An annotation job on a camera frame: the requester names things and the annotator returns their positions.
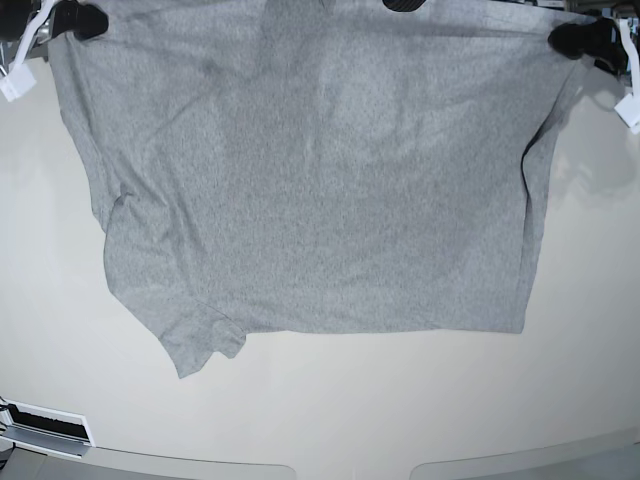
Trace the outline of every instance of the white backdrop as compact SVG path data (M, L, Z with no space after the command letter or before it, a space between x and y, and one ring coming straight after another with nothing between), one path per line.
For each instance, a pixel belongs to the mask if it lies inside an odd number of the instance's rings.
M99 446L408 479L425 462L640 426L640 138L594 71L552 167L520 336L250 335L179 381L108 292L104 234L48 66L0 101L0 394L84 414Z

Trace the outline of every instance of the t-shirt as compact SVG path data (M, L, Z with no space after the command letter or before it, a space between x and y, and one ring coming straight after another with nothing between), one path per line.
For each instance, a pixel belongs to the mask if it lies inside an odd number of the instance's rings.
M180 377L248 333L519 333L575 18L488 0L98 0L50 45L111 292Z

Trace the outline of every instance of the black clip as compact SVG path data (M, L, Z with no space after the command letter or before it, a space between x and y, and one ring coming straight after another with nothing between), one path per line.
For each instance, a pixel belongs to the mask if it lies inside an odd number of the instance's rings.
M100 8L77 0L64 0L51 11L51 38L72 31L78 40L89 40L109 29L109 17Z
M549 45L571 60L589 55L596 59L598 68L616 77L627 71L629 57L622 46L620 30L609 18L599 18L587 25L560 25L549 35Z

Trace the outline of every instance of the t-shirt sleeve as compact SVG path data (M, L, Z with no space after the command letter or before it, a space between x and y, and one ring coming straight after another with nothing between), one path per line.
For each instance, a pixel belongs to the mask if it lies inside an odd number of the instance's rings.
M189 287L176 258L179 239L162 221L165 213L131 195L119 198L107 232L105 270L113 295L158 337L183 378L214 352L235 357L245 332Z

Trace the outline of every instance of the white strap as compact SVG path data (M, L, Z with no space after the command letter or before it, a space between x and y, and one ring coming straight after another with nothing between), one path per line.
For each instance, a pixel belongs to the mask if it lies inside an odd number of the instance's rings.
M31 44L33 43L33 38L36 36L38 29L47 21L47 18L49 18L49 14L51 13L51 9L53 9L53 5L55 3L56 0L44 0L42 8L40 8L38 14L29 22L24 34L22 35L22 39L20 40L16 58L10 66L10 70L13 70L24 63L24 60L27 58L27 54L29 53L29 49L31 48Z
M631 132L640 133L640 58L635 45L631 41L631 29L628 20L620 20L620 35L622 46L629 56L631 63L631 93L624 97L618 105L616 112L631 129Z

